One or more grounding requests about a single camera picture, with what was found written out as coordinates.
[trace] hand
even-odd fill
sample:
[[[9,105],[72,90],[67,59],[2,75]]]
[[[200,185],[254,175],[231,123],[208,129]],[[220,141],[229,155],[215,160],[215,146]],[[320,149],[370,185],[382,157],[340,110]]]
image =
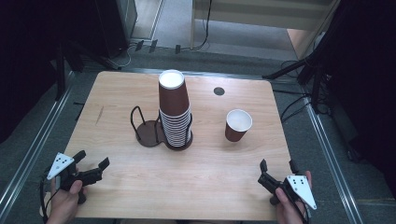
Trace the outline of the hand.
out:
[[[51,195],[56,192],[55,178],[51,180]],[[78,193],[82,189],[82,181],[76,180],[69,191],[59,189],[51,200],[51,210],[47,224],[69,223],[76,216],[78,209]]]
[[[308,178],[309,187],[312,188],[311,172],[305,171],[306,178]],[[279,224],[300,224],[303,223],[300,215],[295,210],[292,203],[289,201],[283,189],[276,189],[276,196],[280,203],[276,206],[276,216]],[[302,214],[305,212],[305,207],[302,202],[296,202]]]

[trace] wooden desk in background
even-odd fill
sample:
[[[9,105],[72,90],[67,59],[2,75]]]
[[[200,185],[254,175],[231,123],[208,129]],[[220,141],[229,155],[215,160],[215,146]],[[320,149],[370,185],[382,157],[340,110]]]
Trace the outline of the wooden desk in background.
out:
[[[339,2],[340,0],[215,0],[212,2],[210,20],[287,28],[297,57],[302,59],[316,37],[327,30]],[[191,47],[194,43],[195,20],[206,20],[208,9],[209,0],[192,0]]]
[[[130,123],[139,105],[145,120],[159,109],[158,75],[102,72],[98,75],[65,150],[85,150],[81,171],[109,157],[103,180],[88,186],[77,217],[275,220],[271,194],[257,180],[266,159],[276,179],[290,174],[290,154],[271,84],[263,80],[186,76],[193,115],[193,141],[174,151],[142,147]],[[213,90],[222,87],[225,94]],[[224,136],[228,111],[253,118],[240,142]],[[136,125],[141,123],[135,113]]]

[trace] stacked cup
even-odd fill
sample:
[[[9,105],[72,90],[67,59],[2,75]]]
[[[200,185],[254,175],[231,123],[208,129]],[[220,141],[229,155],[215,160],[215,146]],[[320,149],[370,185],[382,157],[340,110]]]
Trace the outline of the stacked cup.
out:
[[[191,110],[186,82],[181,72],[166,70],[159,78],[160,115],[166,140],[184,147],[191,139]]]

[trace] gray carpet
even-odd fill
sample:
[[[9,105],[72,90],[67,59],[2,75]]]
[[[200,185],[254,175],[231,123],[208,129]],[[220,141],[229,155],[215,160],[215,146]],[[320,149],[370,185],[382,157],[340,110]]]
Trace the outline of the gray carpet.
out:
[[[136,68],[178,69],[180,71],[211,72],[237,74],[241,78],[261,79],[261,75],[272,74],[280,69],[283,62],[240,56],[220,55],[214,53],[182,51],[175,54],[173,49],[156,49],[148,53],[149,48],[140,51],[130,49],[132,60],[121,71],[134,71]],[[117,63],[127,63],[128,57],[123,55]],[[65,103],[64,110],[55,123],[42,153],[32,172],[29,174],[18,199],[10,210],[6,223],[41,223],[38,214],[38,181],[39,176],[52,163],[56,152],[63,152],[76,125],[75,118],[81,109],[74,102],[84,103],[91,90],[98,72],[104,68],[91,60],[85,61],[83,73],[76,73],[73,89]],[[283,76],[273,82],[274,90],[299,91],[295,78]],[[52,87],[40,102],[32,109],[18,126],[12,136],[0,145],[0,188],[3,190],[9,179],[15,174],[27,149],[32,143],[41,123],[53,105],[56,87]],[[279,114],[299,96],[275,92]],[[304,105],[301,101],[294,105],[289,113]],[[347,182],[357,199],[363,220],[367,223],[392,223],[396,220],[396,203],[389,200],[390,193],[381,174],[370,164],[356,164],[346,157],[345,143],[340,138],[331,118],[322,116],[324,126],[332,139],[334,153],[346,175]],[[318,210],[313,212],[312,223],[348,223],[347,213],[332,179],[330,169],[318,142],[315,130],[306,110],[283,123],[286,140],[291,157],[299,164],[300,170],[310,170],[313,175],[313,192]],[[73,223],[113,223],[112,219],[77,218]],[[250,224],[273,222],[244,222]]]

